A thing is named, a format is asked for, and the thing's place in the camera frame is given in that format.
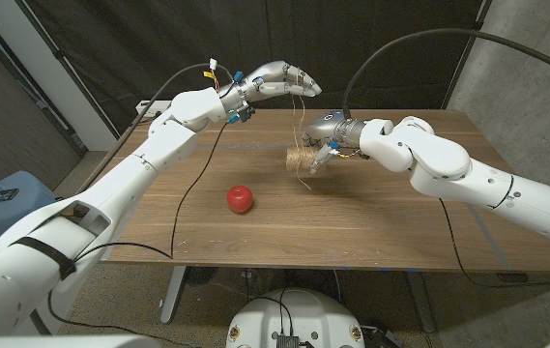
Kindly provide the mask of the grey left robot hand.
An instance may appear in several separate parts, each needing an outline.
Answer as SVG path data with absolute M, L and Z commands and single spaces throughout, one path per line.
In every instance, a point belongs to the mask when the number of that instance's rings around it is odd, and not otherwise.
M 315 97 L 321 93 L 322 88 L 308 73 L 285 61 L 274 61 L 247 75 L 237 72 L 218 95 L 224 109 L 231 111 L 282 95 Z

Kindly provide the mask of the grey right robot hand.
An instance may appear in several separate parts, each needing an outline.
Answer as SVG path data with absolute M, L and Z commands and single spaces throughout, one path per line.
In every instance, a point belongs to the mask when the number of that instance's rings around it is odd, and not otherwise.
M 318 153 L 309 170 L 314 174 L 332 157 L 340 155 L 340 149 L 351 149 L 353 155 L 360 151 L 360 136 L 365 121 L 346 119 L 342 111 L 331 111 L 313 119 L 304 127 L 302 135 L 305 147 L 314 147 Z

